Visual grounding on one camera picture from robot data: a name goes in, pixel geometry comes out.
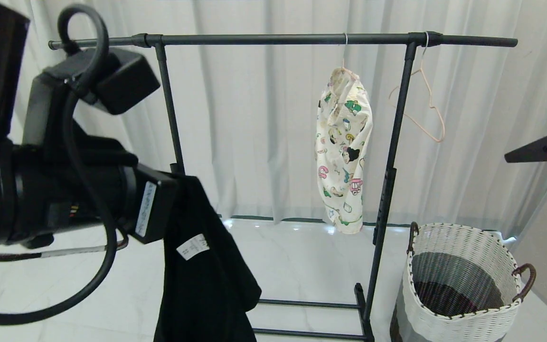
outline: white and gray basket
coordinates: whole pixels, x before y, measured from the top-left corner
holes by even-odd
[[[473,227],[413,222],[406,253],[392,342],[501,341],[536,278],[531,264],[517,267],[499,239]]]

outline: hanging garment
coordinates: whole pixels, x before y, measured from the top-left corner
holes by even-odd
[[[246,316],[261,288],[196,177],[179,188],[163,239],[165,271],[154,342],[256,342]]]
[[[334,69],[318,102],[315,156],[327,216],[346,234],[362,228],[362,175],[372,128],[360,78],[343,67]]]

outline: horizontal rod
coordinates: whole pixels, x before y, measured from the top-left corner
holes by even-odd
[[[333,309],[354,309],[358,310],[358,304],[341,304],[341,303],[320,303],[320,302],[303,302],[303,301],[282,301],[278,299],[261,299],[259,304],[271,305],[291,305],[291,306],[306,306],[306,307],[326,307]]]
[[[366,341],[367,338],[362,335],[347,335],[344,333],[326,333],[326,332],[311,332],[311,331],[287,331],[278,329],[252,329],[255,333],[262,333],[265,335],[283,335],[283,336],[301,336],[301,337],[313,337],[313,338],[330,338],[333,340],[352,340],[352,341]]]
[[[309,35],[152,35],[139,33],[132,37],[113,37],[111,46],[134,45],[150,48],[155,45],[407,45],[416,43],[425,46],[436,45],[478,45],[512,48],[518,40],[513,38],[447,36],[437,32],[413,33],[334,33]],[[83,48],[96,46],[96,39],[79,39],[76,43]],[[61,48],[60,41],[49,41],[52,50]]]

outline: curtain fold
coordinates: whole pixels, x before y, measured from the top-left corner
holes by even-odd
[[[69,0],[3,0],[32,19],[15,116],[24,123],[30,82],[64,58],[50,51]],[[517,235],[547,189],[547,164],[506,164],[503,154],[547,134],[547,2],[539,0],[86,0],[111,37],[135,33],[393,33],[519,39],[516,48],[437,46],[424,57],[447,138],[434,143],[404,120],[391,223],[447,221]],[[85,18],[73,38],[92,38]],[[145,54],[158,73],[151,49]],[[345,59],[373,108],[365,165],[364,217],[376,221],[404,61],[404,46],[169,46],[167,59],[187,173],[200,177],[224,217],[320,219],[313,139],[317,99]],[[421,62],[417,50],[415,69]],[[419,75],[406,112],[432,134],[436,113]],[[141,162],[167,171],[175,162],[161,90],[121,116],[88,106],[76,114],[91,134],[112,136]]]

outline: basket rim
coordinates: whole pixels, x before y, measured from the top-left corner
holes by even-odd
[[[419,229],[421,230],[422,228],[431,228],[431,227],[469,229],[469,230],[472,230],[472,231],[478,232],[478,233],[484,232],[482,229],[478,229],[478,228],[474,228],[474,227],[470,227],[470,226],[458,225],[458,224],[455,224],[455,223],[442,223],[442,222],[441,223],[427,223],[425,225],[420,225]],[[496,238],[495,236],[493,236],[491,234],[488,234],[488,236],[490,236],[490,238],[492,240],[495,240],[495,242],[499,246],[501,246],[506,251],[506,253],[508,253],[508,256],[510,257],[510,261],[512,262],[514,267],[515,268],[518,267],[516,259],[514,258],[512,253],[508,250],[508,248],[501,242],[501,240]],[[423,304],[421,302],[421,299],[419,299],[419,296],[417,296],[417,290],[415,290],[415,284],[413,282],[412,277],[410,276],[410,275],[413,274],[413,256],[415,255],[414,245],[415,245],[415,239],[413,238],[412,243],[409,246],[410,252],[408,252],[408,257],[406,258],[406,270],[408,271],[409,280],[410,280],[408,286],[410,287],[411,297],[413,297],[413,300],[417,301],[417,304],[422,309],[424,309],[425,312],[429,316],[432,316],[432,317],[435,317],[435,318],[438,318],[438,319],[444,319],[444,320],[467,320],[467,319],[470,319],[470,318],[475,317],[475,316],[484,316],[484,315],[487,315],[487,314],[497,314],[499,312],[512,310],[512,309],[515,309],[515,307],[518,307],[519,305],[521,305],[523,299],[517,298],[512,303],[510,303],[508,305],[504,305],[503,307],[499,307],[499,308],[496,308],[496,309],[478,310],[478,311],[472,312],[472,313],[456,314],[455,316],[446,316],[444,314],[438,314],[438,313],[433,312],[427,306],[425,306],[425,304]],[[516,284],[516,293],[518,295],[520,293],[520,288],[521,288],[522,282],[521,282],[521,279],[520,279],[519,275],[512,275],[512,277],[514,277],[514,283]]]

